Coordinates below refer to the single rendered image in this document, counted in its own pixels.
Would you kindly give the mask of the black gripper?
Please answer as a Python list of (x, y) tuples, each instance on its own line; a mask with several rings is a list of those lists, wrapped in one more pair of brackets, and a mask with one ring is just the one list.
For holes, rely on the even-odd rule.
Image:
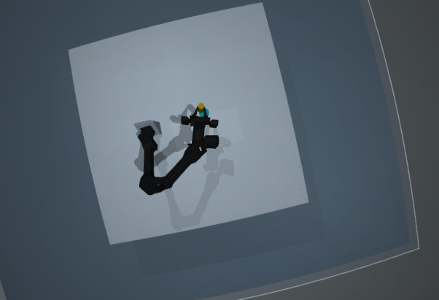
[[(198, 111), (198, 106), (197, 106), (195, 112), (193, 113), (193, 115), (190, 115), (190, 119), (188, 118), (188, 116), (181, 116), (181, 124), (189, 125), (191, 119), (195, 118), (195, 116), (197, 115), (197, 111)], [(206, 114), (205, 107), (203, 109), (203, 116), (206, 118), (205, 119), (206, 125), (209, 125), (209, 127), (211, 127), (211, 128), (216, 128), (218, 126), (218, 122), (219, 122), (218, 120), (212, 119), (210, 122), (211, 118), (209, 118), (208, 115)], [(193, 134), (204, 135), (204, 131), (201, 131), (201, 129), (197, 129), (197, 131), (195, 131), (194, 126), (193, 126)]]

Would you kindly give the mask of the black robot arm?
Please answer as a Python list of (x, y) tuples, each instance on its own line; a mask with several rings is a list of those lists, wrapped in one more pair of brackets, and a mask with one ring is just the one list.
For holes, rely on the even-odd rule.
[[(205, 117), (195, 116), (195, 118), (191, 119), (190, 126), (194, 126), (195, 131), (197, 131), (197, 129), (204, 131), (206, 127), (205, 119)], [(153, 139), (155, 131), (151, 126), (140, 129), (141, 134), (138, 135), (138, 138), (144, 149), (144, 173), (141, 176), (139, 187), (147, 193), (147, 195), (153, 195), (154, 193), (159, 193), (171, 188), (188, 166), (198, 161), (201, 156), (207, 152), (206, 148), (216, 149), (219, 145), (218, 135), (204, 136), (201, 134), (193, 134), (192, 144), (187, 144), (188, 147), (176, 166), (166, 176), (155, 177), (154, 152), (158, 150), (158, 145)], [(200, 151), (199, 147), (201, 147), (202, 151)]]

